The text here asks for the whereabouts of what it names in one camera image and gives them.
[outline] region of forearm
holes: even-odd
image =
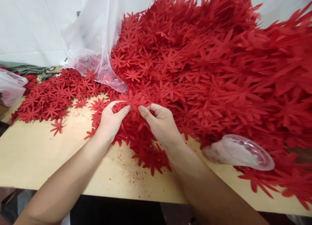
[[[224,183],[184,142],[166,153],[186,198],[203,222],[211,224],[267,224]]]
[[[110,143],[106,137],[91,138],[42,185],[16,224],[22,224],[23,217],[31,219],[32,224],[61,221],[88,185]]]

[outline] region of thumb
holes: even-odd
[[[141,116],[148,122],[154,121],[155,117],[150,113],[150,111],[144,107],[144,106],[139,106],[139,111]]]
[[[123,120],[123,119],[126,117],[126,115],[129,113],[130,109],[131,109],[131,106],[130,106],[130,105],[125,106],[124,108],[122,108],[122,109],[117,113],[117,114],[118,114],[118,117],[120,117],[121,120]]]

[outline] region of green fabric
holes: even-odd
[[[14,73],[18,72],[21,76],[26,76],[29,74],[41,74],[46,71],[46,67],[39,67],[39,66],[25,64],[25,63],[0,61],[0,66],[5,67],[11,72],[14,72]]]
[[[53,74],[46,74],[45,72],[43,72],[41,77],[40,77],[40,80],[44,81],[44,80],[49,79],[50,77],[53,77]]]

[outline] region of white plastic bag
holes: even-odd
[[[67,47],[66,67],[82,75],[87,69],[98,74],[97,81],[120,93],[126,84],[114,73],[110,53],[121,33],[123,0],[88,0],[75,22],[62,31]]]
[[[0,92],[2,93],[2,101],[7,107],[12,107],[13,104],[23,96],[28,83],[24,77],[18,76],[10,71],[0,69]]]

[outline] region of hand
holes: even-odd
[[[160,144],[171,147],[185,143],[169,109],[157,104],[151,104],[148,107],[140,106],[139,111],[141,116],[148,122],[150,130]]]
[[[125,101],[113,101],[102,111],[101,123],[95,133],[96,136],[105,136],[109,138],[110,142],[114,140],[122,120],[126,117],[131,108],[131,106],[128,105],[114,114],[112,109],[118,102]]]

